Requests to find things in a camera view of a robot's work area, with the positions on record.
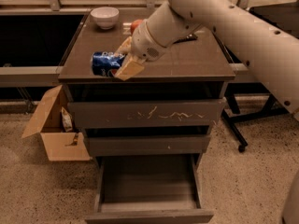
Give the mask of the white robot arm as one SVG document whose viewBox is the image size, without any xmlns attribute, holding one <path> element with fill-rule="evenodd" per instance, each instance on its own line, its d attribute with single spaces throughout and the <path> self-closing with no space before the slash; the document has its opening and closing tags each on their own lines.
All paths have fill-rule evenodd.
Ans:
<svg viewBox="0 0 299 224">
<path fill-rule="evenodd" d="M 162 57 L 177 40 L 206 27 L 295 117 L 299 114 L 299 39 L 228 0 L 167 0 L 117 49 L 116 73 L 129 79 Z"/>
</svg>

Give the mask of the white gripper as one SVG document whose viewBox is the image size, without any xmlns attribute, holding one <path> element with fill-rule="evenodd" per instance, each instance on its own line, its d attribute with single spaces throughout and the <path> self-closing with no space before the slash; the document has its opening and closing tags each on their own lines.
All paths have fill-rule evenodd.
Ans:
<svg viewBox="0 0 299 224">
<path fill-rule="evenodd" d="M 168 38 L 166 28 L 159 21 L 144 19 L 116 50 L 117 53 L 128 54 L 115 78 L 127 80 L 144 70 L 144 62 L 156 61 L 167 51 Z"/>
</svg>

